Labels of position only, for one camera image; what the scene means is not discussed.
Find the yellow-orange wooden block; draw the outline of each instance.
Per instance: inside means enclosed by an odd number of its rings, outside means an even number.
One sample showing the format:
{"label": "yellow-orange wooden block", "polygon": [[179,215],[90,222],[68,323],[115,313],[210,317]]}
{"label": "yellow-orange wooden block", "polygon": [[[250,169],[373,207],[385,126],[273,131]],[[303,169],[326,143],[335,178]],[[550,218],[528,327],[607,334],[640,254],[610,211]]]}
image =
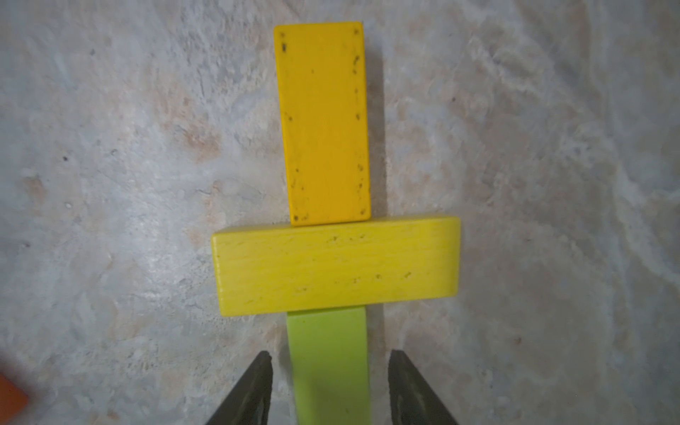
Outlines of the yellow-orange wooden block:
{"label": "yellow-orange wooden block", "polygon": [[293,226],[371,217],[360,22],[274,29]]}

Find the concrete floor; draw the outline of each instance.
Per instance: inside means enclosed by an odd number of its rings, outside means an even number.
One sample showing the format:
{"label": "concrete floor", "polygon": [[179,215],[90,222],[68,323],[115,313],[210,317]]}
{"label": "concrete floor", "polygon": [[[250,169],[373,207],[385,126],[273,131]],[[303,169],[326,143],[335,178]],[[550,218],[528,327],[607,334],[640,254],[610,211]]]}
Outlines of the concrete floor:
{"label": "concrete floor", "polygon": [[272,28],[361,20],[375,216],[462,218],[460,293],[369,307],[463,425],[680,422],[672,0],[4,1],[0,371],[15,424],[203,423],[283,314],[208,238],[288,221]]}

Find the yellow block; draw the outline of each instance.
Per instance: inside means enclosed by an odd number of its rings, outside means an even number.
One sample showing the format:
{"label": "yellow block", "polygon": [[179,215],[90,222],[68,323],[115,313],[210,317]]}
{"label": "yellow block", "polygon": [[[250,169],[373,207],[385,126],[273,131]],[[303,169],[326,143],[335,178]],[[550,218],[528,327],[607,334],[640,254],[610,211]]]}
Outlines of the yellow block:
{"label": "yellow block", "polygon": [[360,22],[274,29],[293,226],[371,217]]}
{"label": "yellow block", "polygon": [[456,217],[227,229],[211,242],[224,316],[429,299],[458,289]]}

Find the light green block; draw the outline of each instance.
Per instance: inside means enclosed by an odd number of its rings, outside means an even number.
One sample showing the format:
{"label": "light green block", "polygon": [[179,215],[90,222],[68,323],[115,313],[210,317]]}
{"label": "light green block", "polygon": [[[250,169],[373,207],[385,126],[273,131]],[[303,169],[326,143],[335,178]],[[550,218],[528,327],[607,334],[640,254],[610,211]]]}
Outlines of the light green block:
{"label": "light green block", "polygon": [[370,425],[366,309],[288,313],[299,425]]}

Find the rectangular block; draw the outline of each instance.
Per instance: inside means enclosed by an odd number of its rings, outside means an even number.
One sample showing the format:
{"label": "rectangular block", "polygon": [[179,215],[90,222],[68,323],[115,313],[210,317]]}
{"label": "rectangular block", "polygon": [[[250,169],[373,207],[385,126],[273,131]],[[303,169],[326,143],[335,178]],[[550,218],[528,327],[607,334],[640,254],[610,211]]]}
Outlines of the rectangular block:
{"label": "rectangular block", "polygon": [[278,26],[274,47],[291,224],[369,219],[361,23]]}
{"label": "rectangular block", "polygon": [[300,425],[370,425],[366,309],[288,314]]}
{"label": "rectangular block", "polygon": [[224,316],[429,299],[458,289],[456,217],[227,229],[211,242]]}

